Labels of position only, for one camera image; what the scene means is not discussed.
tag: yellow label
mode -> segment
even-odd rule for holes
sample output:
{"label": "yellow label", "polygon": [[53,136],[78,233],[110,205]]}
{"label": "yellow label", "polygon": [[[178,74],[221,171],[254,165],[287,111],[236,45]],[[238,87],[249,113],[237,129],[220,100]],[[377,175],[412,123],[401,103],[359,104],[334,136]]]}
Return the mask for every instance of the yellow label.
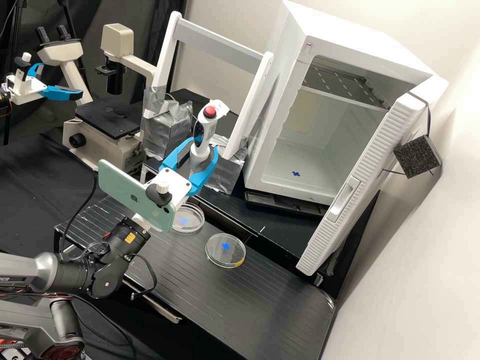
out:
{"label": "yellow label", "polygon": [[129,233],[128,236],[125,238],[125,241],[129,244],[132,243],[132,241],[135,240],[135,234],[133,232]]}

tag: white metal frame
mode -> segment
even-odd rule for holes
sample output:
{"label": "white metal frame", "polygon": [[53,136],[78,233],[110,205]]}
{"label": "white metal frame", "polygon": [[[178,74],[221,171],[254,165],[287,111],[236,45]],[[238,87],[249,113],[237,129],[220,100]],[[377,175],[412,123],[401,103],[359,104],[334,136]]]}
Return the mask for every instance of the white metal frame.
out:
{"label": "white metal frame", "polygon": [[[269,51],[261,54],[185,20],[179,12],[174,11],[170,16],[158,58],[151,85],[153,90],[167,83],[177,42],[193,46],[251,74],[255,74],[245,102],[238,114],[232,136],[222,155],[225,159],[230,159],[238,151],[242,137],[252,130],[252,126],[260,113],[261,107],[258,106],[258,99],[261,98],[260,94],[264,91],[264,83],[274,55]],[[152,118],[155,115],[157,114],[151,111],[144,111],[143,113],[146,118]]]}

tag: silver duct tape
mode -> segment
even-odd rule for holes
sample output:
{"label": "silver duct tape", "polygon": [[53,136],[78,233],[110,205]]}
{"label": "silver duct tape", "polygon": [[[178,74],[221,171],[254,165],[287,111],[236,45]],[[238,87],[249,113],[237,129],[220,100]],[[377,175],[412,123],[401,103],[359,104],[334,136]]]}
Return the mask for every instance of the silver duct tape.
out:
{"label": "silver duct tape", "polygon": [[140,126],[145,153],[159,161],[190,136],[193,113],[191,101],[182,105],[174,100],[164,101],[168,111],[149,119],[143,117]]}
{"label": "silver duct tape", "polygon": [[238,151],[230,159],[225,159],[221,155],[224,153],[228,141],[228,138],[217,134],[210,139],[210,144],[217,147],[220,156],[215,171],[208,179],[206,186],[215,191],[231,195],[244,167],[248,150],[247,138],[243,138]]}
{"label": "silver duct tape", "polygon": [[153,113],[159,113],[164,104],[166,93],[166,86],[160,86],[156,91],[153,91],[151,88],[146,88],[143,91],[143,108]]}

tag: wire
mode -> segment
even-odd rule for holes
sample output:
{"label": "wire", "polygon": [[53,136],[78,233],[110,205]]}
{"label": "wire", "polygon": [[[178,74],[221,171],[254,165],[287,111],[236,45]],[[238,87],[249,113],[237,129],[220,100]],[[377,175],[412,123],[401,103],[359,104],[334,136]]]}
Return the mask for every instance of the wire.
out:
{"label": "wire", "polygon": [[87,253],[89,252],[89,250],[91,248],[93,248],[95,245],[107,245],[108,248],[110,248],[110,243],[108,241],[97,241],[97,242],[91,242],[90,244],[88,244],[88,246],[85,248],[85,250],[83,250],[83,252],[74,257],[74,258],[71,258],[69,259],[70,261],[76,261],[76,260],[80,260],[81,258],[85,257],[87,255]]}
{"label": "wire", "polygon": [[10,100],[8,100],[8,104],[9,104],[9,109],[7,113],[3,114],[3,115],[0,115],[0,118],[4,118],[8,115],[10,115],[12,113],[12,110],[14,109],[13,106],[12,106],[12,102]]}
{"label": "wire", "polygon": [[169,92],[166,92],[166,93],[165,93],[165,95],[168,95],[168,96],[169,96],[169,97],[170,97],[170,98],[171,98],[173,101],[177,101],[177,100],[175,100],[175,98],[172,96],[172,94],[171,94],[171,93],[169,93]]}
{"label": "wire", "polygon": [[192,129],[192,131],[194,131],[195,127],[197,126],[197,123],[199,122],[199,120],[197,119],[197,117],[195,115],[192,114],[191,116],[195,119],[195,125],[193,125],[193,129]]}
{"label": "wire", "polygon": [[10,12],[8,13],[8,15],[7,15],[6,18],[5,18],[5,23],[3,24],[3,27],[1,28],[1,31],[0,31],[0,39],[1,39],[2,36],[4,35],[4,31],[5,31],[5,28],[7,27],[7,23],[9,22],[10,15],[12,15],[12,13],[14,12],[15,5],[17,5],[17,2],[18,2],[18,1],[19,1],[19,0],[15,0],[15,2],[13,3],[13,5],[11,6]]}
{"label": "wire", "polygon": [[420,100],[422,103],[424,103],[426,105],[426,110],[427,110],[427,113],[426,113],[426,135],[428,137],[430,137],[430,125],[432,124],[432,114],[430,112],[430,104],[428,101],[422,99],[420,96],[418,95],[415,95],[413,92],[409,91],[407,92],[407,94],[413,96],[415,99],[417,100]]}
{"label": "wire", "polygon": [[63,255],[64,255],[63,249],[64,249],[64,246],[65,246],[65,239],[67,237],[67,232],[69,231],[70,225],[72,225],[72,223],[74,222],[77,215],[82,211],[82,209],[85,207],[85,205],[87,205],[87,203],[90,201],[90,199],[94,196],[95,190],[97,190],[97,182],[98,182],[98,173],[94,172],[93,173],[93,187],[91,189],[90,195],[88,195],[88,197],[85,199],[83,204],[78,208],[76,213],[71,217],[70,221],[68,222],[68,224],[65,227],[65,231],[63,232],[63,235],[60,238],[60,244],[59,244],[59,247],[58,247],[58,251],[59,251],[61,260],[63,260]]}
{"label": "wire", "polygon": [[382,169],[382,171],[385,171],[387,173],[398,174],[398,175],[405,175],[404,172],[398,172],[398,171],[393,171],[393,170]]}
{"label": "wire", "polygon": [[130,257],[130,259],[133,259],[134,257],[142,259],[143,262],[145,263],[146,267],[148,268],[148,271],[150,272],[151,279],[153,280],[153,286],[151,288],[149,288],[147,290],[140,291],[138,293],[134,293],[134,292],[131,293],[130,300],[133,301],[133,300],[141,297],[142,295],[146,295],[146,294],[151,293],[155,289],[155,287],[157,286],[157,275],[155,275],[155,271],[152,269],[152,266],[150,265],[149,261],[146,258],[144,258],[142,255],[132,253],[128,256]]}
{"label": "wire", "polygon": [[49,298],[49,299],[72,299],[70,295],[64,294],[49,294],[49,293],[40,293],[40,292],[10,292],[4,291],[0,292],[0,296],[26,296],[26,297],[39,297],[39,298]]}

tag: microscope focus knob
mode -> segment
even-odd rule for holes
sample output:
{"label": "microscope focus knob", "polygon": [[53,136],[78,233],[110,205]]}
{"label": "microscope focus knob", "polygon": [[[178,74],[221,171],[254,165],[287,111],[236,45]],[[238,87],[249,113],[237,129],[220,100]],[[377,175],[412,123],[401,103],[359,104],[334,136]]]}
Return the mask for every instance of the microscope focus knob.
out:
{"label": "microscope focus knob", "polygon": [[76,133],[68,138],[68,142],[71,147],[76,149],[84,146],[87,143],[87,139],[82,133]]}

